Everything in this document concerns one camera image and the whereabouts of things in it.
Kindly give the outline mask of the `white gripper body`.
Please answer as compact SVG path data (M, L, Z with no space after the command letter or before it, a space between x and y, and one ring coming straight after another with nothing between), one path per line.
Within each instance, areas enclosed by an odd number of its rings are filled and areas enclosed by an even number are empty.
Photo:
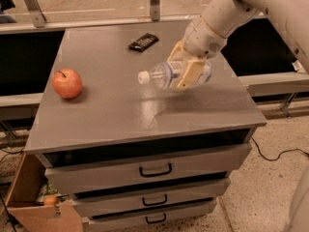
M215 33L201 15L187 26L183 35L183 46L193 56L215 57L226 45L227 40Z

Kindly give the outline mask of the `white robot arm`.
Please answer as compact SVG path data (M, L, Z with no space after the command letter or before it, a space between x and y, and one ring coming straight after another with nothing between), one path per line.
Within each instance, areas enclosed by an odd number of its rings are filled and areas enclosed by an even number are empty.
M191 85L202 66L241 25L262 13L309 73L309 0L211 0L187 26L168 59L184 63L178 88Z

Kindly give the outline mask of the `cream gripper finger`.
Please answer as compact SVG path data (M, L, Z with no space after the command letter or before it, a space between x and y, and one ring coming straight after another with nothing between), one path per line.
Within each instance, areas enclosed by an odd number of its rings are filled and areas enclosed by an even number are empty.
M183 42L179 41L175 44L173 50L171 51L167 61L168 62L182 62L186 63L189 59L189 54L186 51Z
M191 87L201 75L205 67L205 60L192 58L184 64L184 71L181 76L172 84L171 88L174 91L184 91Z

